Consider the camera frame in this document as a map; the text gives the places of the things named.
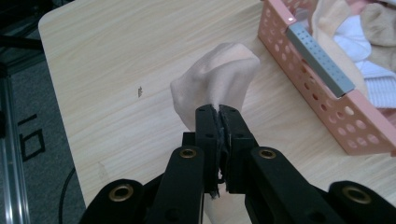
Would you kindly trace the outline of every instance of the wood grain surface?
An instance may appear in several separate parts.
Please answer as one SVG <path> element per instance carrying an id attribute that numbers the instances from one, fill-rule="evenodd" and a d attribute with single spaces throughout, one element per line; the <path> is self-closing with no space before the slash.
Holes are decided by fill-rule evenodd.
<path id="1" fill-rule="evenodd" d="M 41 20 L 87 205 L 110 181 L 145 184 L 164 171 L 187 131 L 169 84 L 223 42 L 245 44 L 261 60 L 242 109 L 261 146 L 282 151 L 321 189 L 352 180 L 396 205 L 395 160 L 351 157 L 340 148 L 258 39 L 261 12 L 257 0 L 77 0 Z M 224 223 L 249 222 L 243 196 L 230 197 Z"/>

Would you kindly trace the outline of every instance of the floor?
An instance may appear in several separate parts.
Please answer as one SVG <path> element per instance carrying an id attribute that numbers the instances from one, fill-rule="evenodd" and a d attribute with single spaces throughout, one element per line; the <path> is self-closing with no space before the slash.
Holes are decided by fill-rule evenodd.
<path id="1" fill-rule="evenodd" d="M 67 2 L 54 3 L 59 6 Z M 38 31 L 34 30 L 29 37 L 39 38 Z M 25 52 L 0 51 L 8 58 Z M 78 223 L 85 203 L 45 57 L 36 57 L 33 63 L 13 68 L 11 73 L 8 74 L 13 88 L 30 222 Z M 3 211 L 0 223 L 6 223 L 4 181 L 0 175 L 0 211 Z"/>

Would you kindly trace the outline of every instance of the black cable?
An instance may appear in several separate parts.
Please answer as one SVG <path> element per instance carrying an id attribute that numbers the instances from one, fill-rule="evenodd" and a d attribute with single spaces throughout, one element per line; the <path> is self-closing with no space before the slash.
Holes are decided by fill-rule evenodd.
<path id="1" fill-rule="evenodd" d="M 62 188 L 61 200 L 59 201 L 59 211 L 58 211 L 58 220 L 59 224 L 64 223 L 64 195 L 66 194 L 67 186 L 69 185 L 70 179 L 72 178 L 73 174 L 76 172 L 76 167 L 70 171 L 69 175 L 67 176 L 66 180 L 64 181 L 64 187 Z"/>

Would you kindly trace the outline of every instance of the white cloth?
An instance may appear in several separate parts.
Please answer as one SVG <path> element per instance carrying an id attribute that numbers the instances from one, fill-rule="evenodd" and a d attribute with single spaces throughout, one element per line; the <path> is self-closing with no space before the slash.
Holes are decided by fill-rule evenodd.
<path id="1" fill-rule="evenodd" d="M 174 108 L 181 120 L 195 131 L 195 109 L 201 105 L 228 105 L 242 109 L 250 81 L 260 60 L 248 48 L 223 43 L 198 60 L 183 76 L 171 83 Z"/>
<path id="2" fill-rule="evenodd" d="M 361 29 L 361 16 L 348 17 L 335 32 L 334 41 L 354 63 L 367 59 L 372 51 Z"/>
<path id="3" fill-rule="evenodd" d="M 361 16 L 348 17 L 338 27 L 333 39 L 363 74 L 373 106 L 396 108 L 396 74 L 367 60 L 372 49 L 364 37 Z"/>

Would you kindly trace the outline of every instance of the metal rod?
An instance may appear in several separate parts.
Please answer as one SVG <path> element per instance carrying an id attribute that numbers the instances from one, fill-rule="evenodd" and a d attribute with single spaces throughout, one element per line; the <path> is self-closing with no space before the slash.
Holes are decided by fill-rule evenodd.
<path id="1" fill-rule="evenodd" d="M 6 72 L 4 67 L 0 70 L 2 73 Z M 4 74 L 0 75 L 0 110 L 6 117 L 6 136 L 0 138 L 0 171 L 4 180 L 6 222 L 7 224 L 30 223 L 11 80 Z"/>

